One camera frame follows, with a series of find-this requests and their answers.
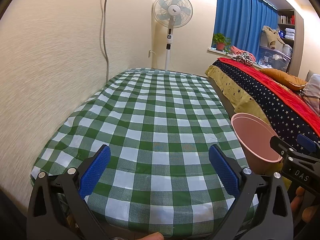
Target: window sill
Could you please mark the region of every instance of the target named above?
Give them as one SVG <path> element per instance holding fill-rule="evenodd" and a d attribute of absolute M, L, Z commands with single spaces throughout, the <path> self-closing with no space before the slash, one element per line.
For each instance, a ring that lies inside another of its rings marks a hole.
<path fill-rule="evenodd" d="M 221 55 L 225 55 L 225 56 L 228 56 L 231 58 L 231 54 L 227 53 L 227 52 L 224 52 L 224 51 L 219 51 L 219 50 L 216 50 L 214 48 L 208 48 L 208 51 L 211 51 L 211 52 L 214 52 L 214 53 L 217 53 L 217 54 L 221 54 Z"/>
<path fill-rule="evenodd" d="M 213 53 L 216 53 L 216 54 L 221 54 L 221 55 L 224 55 L 225 57 L 227 58 L 231 58 L 232 57 L 232 54 L 229 54 L 227 52 L 223 52 L 223 51 L 219 51 L 219 50 L 216 50 L 214 48 L 208 48 L 208 51 L 210 52 L 213 52 Z M 263 69 L 260 65 L 258 65 L 257 63 L 253 63 L 253 66 L 255 68 L 258 68 L 258 69 Z"/>

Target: hand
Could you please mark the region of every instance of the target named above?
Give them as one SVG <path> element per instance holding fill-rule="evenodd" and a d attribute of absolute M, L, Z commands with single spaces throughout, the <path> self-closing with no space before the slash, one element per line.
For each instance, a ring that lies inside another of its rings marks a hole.
<path fill-rule="evenodd" d="M 156 232 L 151 235 L 140 238 L 138 240 L 164 240 L 164 237 L 159 232 Z"/>
<path fill-rule="evenodd" d="M 299 210 L 299 207 L 303 201 L 303 195 L 304 195 L 305 189 L 302 187 L 298 187 L 296 190 L 296 197 L 291 202 L 291 210 L 292 213 L 295 213 Z M 302 213 L 302 220 L 306 223 L 310 222 L 313 215 L 316 213 L 319 205 L 311 206 L 306 208 Z"/>

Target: textured white wall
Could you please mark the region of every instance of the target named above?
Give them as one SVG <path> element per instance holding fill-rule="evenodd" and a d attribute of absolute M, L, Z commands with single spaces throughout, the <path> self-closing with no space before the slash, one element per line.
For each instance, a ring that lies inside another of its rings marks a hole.
<path fill-rule="evenodd" d="M 320 51 L 320 19 L 308 0 L 287 0 L 301 15 L 304 22 L 304 43 L 299 77 L 305 79 L 308 71 L 320 74 L 318 52 Z"/>
<path fill-rule="evenodd" d="M 192 19 L 181 28 L 174 29 L 169 70 L 205 76 L 204 72 L 214 62 L 211 47 L 217 0 L 190 0 Z M 157 65 L 164 69 L 167 28 L 156 24 L 153 50 L 157 54 Z M 156 67 L 155 57 L 152 66 Z"/>
<path fill-rule="evenodd" d="M 108 0 L 110 77 L 150 67 L 154 0 Z M 47 140 L 103 87 L 100 0 L 13 0 L 0 21 L 0 187 L 23 211 Z"/>

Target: navy blue blanket with stars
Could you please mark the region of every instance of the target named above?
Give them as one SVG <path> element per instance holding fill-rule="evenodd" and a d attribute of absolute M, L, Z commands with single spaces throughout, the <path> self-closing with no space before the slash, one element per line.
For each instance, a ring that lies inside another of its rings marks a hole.
<path fill-rule="evenodd" d="M 277 135 L 298 152 L 304 154 L 309 153 L 304 147 L 297 143 L 297 135 L 300 133 L 320 143 L 319 137 L 308 123 L 259 81 L 237 67 L 223 63 L 220 60 L 217 60 L 213 65 L 220 68 L 223 73 L 229 76 L 257 102 Z"/>

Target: bookshelf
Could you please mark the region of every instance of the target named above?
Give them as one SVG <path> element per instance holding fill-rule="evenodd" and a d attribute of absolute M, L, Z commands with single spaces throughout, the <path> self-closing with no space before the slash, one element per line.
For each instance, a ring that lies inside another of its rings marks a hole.
<path fill-rule="evenodd" d="M 290 19 L 295 17 L 295 11 L 292 9 L 283 9 L 283 10 L 278 10 L 278 26 L 279 29 L 283 32 L 285 32 L 286 28 L 290 29 L 295 29 L 295 24 L 290 23 Z M 292 48 L 294 46 L 294 41 L 282 38 L 285 44 L 290 45 Z"/>
<path fill-rule="evenodd" d="M 290 21 L 287 23 L 281 23 L 280 19 L 282 16 L 288 17 L 288 19 L 294 16 L 294 24 L 291 24 Z M 294 41 L 283 38 L 285 44 L 288 44 L 292 47 L 293 53 L 291 57 L 291 62 L 287 69 L 287 73 L 290 75 L 298 76 L 302 61 L 302 52 L 304 45 L 304 23 L 301 15 L 294 9 L 279 9 L 278 10 L 278 27 L 280 30 L 285 32 L 286 28 L 294 29 Z"/>

